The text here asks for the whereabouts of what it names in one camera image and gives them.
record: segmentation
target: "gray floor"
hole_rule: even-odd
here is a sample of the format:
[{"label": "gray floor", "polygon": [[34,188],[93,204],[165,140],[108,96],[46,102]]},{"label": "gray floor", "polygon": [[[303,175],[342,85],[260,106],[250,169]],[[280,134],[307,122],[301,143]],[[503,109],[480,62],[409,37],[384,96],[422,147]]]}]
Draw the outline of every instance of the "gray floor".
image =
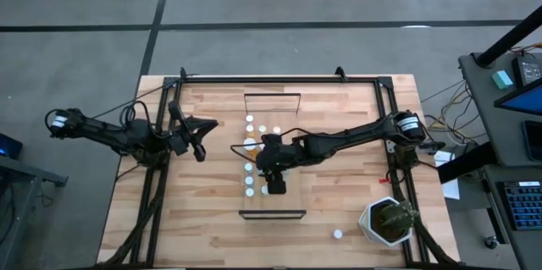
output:
[{"label": "gray floor", "polygon": [[[0,0],[1,25],[150,24],[158,0]],[[168,0],[163,23],[317,20],[521,19],[541,0]],[[415,74],[421,98],[461,79],[457,57],[483,51],[507,27],[162,32],[150,74]],[[528,41],[539,41],[537,31]],[[100,113],[133,97],[148,32],[0,33],[0,132],[25,143],[26,163],[69,175],[52,207],[36,207],[21,269],[91,265],[108,211],[119,158],[83,140],[48,138],[43,115],[80,107]],[[437,114],[448,91],[423,104]],[[451,111],[453,117],[460,108]],[[476,115],[471,106],[461,121]],[[105,117],[112,122],[117,113]],[[481,123],[466,128],[484,133]],[[444,135],[438,139],[448,141]],[[462,260],[517,268],[509,247],[481,245],[488,220],[451,214]],[[476,229],[479,222],[484,229]]]}]

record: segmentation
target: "white pot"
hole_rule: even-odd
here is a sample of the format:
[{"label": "white pot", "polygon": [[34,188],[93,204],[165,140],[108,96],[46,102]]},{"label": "white pot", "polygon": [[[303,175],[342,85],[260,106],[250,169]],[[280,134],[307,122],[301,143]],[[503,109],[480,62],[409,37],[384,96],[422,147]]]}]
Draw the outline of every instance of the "white pot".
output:
[{"label": "white pot", "polygon": [[402,241],[405,241],[405,240],[408,240],[409,238],[412,237],[412,228],[408,229],[408,233],[405,234],[405,236],[401,237],[400,239],[394,241],[394,242],[389,242],[388,240],[386,240],[384,237],[378,235],[376,232],[373,231],[373,229],[371,228],[371,208],[377,204],[379,204],[380,202],[382,201],[393,201],[395,204],[399,204],[399,202],[395,199],[393,199],[392,197],[385,197],[385,198],[382,198],[380,199],[379,201],[375,201],[373,203],[371,203],[370,205],[368,205],[366,208],[365,208],[365,211],[363,211],[363,214],[362,216],[359,218],[359,226],[360,228],[362,228],[362,231],[363,233],[365,234],[365,236],[371,240],[372,242],[377,242],[377,243],[380,243],[380,244],[384,244],[384,245],[387,245],[387,246],[394,246],[394,245],[397,245],[399,243],[401,243]]}]

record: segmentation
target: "monitor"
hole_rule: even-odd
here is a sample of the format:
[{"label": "monitor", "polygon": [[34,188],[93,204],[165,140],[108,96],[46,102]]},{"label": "monitor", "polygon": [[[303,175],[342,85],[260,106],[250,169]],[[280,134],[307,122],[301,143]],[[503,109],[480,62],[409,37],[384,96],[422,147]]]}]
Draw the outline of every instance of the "monitor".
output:
[{"label": "monitor", "polygon": [[542,79],[498,99],[495,107],[542,115]]},{"label": "monitor", "polygon": [[0,134],[0,157],[10,157],[17,159],[23,144],[4,134]]}]

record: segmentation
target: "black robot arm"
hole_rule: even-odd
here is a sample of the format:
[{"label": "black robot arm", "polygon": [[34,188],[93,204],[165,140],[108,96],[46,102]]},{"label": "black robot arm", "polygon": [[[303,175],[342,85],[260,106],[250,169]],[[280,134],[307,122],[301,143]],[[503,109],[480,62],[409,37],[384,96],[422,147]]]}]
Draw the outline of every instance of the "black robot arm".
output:
[{"label": "black robot arm", "polygon": [[[53,138],[86,138],[111,147],[121,156],[130,154],[146,167],[159,163],[171,151],[177,155],[187,152],[189,145],[194,148],[197,161],[204,161],[206,152],[202,139],[218,125],[217,121],[192,116],[184,118],[176,102],[171,102],[168,107],[171,118],[179,125],[160,133],[151,126],[148,115],[147,120],[132,118],[117,126],[88,118],[78,108],[52,110],[46,116],[46,126]],[[47,118],[53,113],[54,120],[49,124]]]},{"label": "black robot arm", "polygon": [[319,164],[337,151],[383,139],[396,144],[402,156],[400,166],[411,167],[418,159],[415,149],[425,140],[425,133],[418,116],[406,111],[334,134],[297,136],[289,145],[282,144],[281,135],[263,135],[265,147],[256,156],[256,166],[268,182],[268,193],[284,194],[282,171]]}]

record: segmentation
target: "wooden table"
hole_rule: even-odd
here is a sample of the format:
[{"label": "wooden table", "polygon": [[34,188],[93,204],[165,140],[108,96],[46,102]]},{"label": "wooden table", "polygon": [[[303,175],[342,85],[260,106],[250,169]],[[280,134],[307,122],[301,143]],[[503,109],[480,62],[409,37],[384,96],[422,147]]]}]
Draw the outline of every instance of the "wooden table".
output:
[{"label": "wooden table", "polygon": [[[402,74],[392,78],[399,109],[410,109],[422,117],[414,77]],[[138,93],[162,83],[162,76],[145,76]],[[374,88],[367,84],[183,85],[183,112],[215,118],[219,125],[203,141],[207,149],[204,163],[197,163],[191,152],[171,157],[155,267],[404,265],[400,245],[388,248],[371,243],[357,225],[367,204],[392,196],[390,185],[379,182],[388,169],[382,141],[338,152],[317,166],[297,168],[301,204],[307,209],[303,219],[246,221],[240,217],[238,211],[245,199],[245,161],[230,151],[230,145],[241,144],[244,139],[244,94],[260,92],[301,93],[297,125],[314,132],[340,131],[379,117]],[[142,98],[152,120],[156,118],[159,95],[157,91]],[[133,159],[123,159],[119,174],[133,166]],[[99,262],[107,260],[134,227],[144,175],[144,168],[140,168],[117,182]],[[412,176],[424,224],[447,254],[459,260],[437,172],[419,166],[412,170]],[[342,239],[332,238],[335,229],[343,231]],[[148,230],[143,235],[140,259],[147,252]],[[415,237],[411,243],[414,260],[419,261]]]}]

